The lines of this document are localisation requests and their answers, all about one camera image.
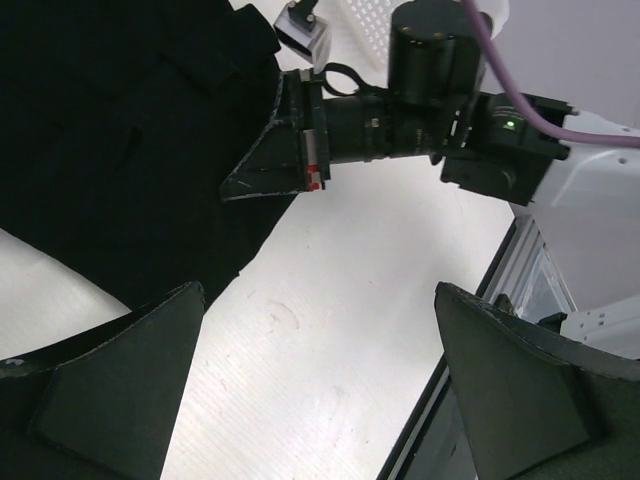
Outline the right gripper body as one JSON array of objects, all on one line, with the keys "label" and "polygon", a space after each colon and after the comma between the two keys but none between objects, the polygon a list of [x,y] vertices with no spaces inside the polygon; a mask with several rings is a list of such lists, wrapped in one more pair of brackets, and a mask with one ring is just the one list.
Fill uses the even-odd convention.
[{"label": "right gripper body", "polygon": [[304,188],[324,188],[333,164],[428,155],[462,143],[485,71],[459,1],[409,1],[391,15],[387,85],[329,63],[305,82],[311,102]]}]

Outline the black daisy print t-shirt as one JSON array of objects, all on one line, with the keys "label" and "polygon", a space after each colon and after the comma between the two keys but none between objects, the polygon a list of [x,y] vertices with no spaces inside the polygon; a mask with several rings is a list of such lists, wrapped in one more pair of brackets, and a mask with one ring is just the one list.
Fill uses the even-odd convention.
[{"label": "black daisy print t-shirt", "polygon": [[1,5],[1,227],[129,308],[211,304],[287,197],[222,201],[266,126],[279,42],[227,1]]}]

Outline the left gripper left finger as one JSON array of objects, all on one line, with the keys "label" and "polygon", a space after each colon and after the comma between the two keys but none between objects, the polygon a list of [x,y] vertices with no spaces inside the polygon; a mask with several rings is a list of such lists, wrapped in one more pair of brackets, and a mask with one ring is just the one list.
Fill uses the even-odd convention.
[{"label": "left gripper left finger", "polygon": [[203,316],[203,289],[187,283],[2,360],[2,478],[160,478]]}]

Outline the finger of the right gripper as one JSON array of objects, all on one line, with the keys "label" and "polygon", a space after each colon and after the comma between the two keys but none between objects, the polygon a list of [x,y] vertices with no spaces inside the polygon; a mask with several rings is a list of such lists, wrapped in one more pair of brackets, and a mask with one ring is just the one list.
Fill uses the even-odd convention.
[{"label": "finger of the right gripper", "polygon": [[322,77],[311,69],[283,72],[267,125],[222,182],[220,197],[296,195],[323,190],[329,179]]}]

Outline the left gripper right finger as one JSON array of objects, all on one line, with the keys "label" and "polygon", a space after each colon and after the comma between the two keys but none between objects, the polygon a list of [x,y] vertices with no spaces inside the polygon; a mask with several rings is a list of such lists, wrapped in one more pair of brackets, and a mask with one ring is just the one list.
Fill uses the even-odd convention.
[{"label": "left gripper right finger", "polygon": [[435,312],[481,479],[636,479],[639,364],[451,284]]}]

